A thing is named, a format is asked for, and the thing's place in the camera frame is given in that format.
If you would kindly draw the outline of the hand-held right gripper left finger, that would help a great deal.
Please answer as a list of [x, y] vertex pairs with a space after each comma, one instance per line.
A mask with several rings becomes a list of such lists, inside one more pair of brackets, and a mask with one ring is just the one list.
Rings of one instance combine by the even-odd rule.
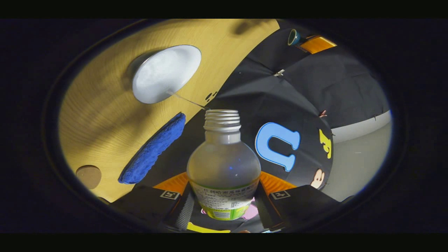
[[186, 231], [194, 205], [195, 195], [186, 172], [153, 187], [137, 185], [112, 203], [120, 213], [160, 232]]

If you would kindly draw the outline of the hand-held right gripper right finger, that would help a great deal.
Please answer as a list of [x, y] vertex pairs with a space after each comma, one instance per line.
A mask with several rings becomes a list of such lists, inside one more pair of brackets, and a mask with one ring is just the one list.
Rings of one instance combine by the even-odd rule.
[[310, 230], [341, 206], [310, 185], [296, 187], [266, 172], [261, 172], [255, 202], [263, 227], [270, 231]]

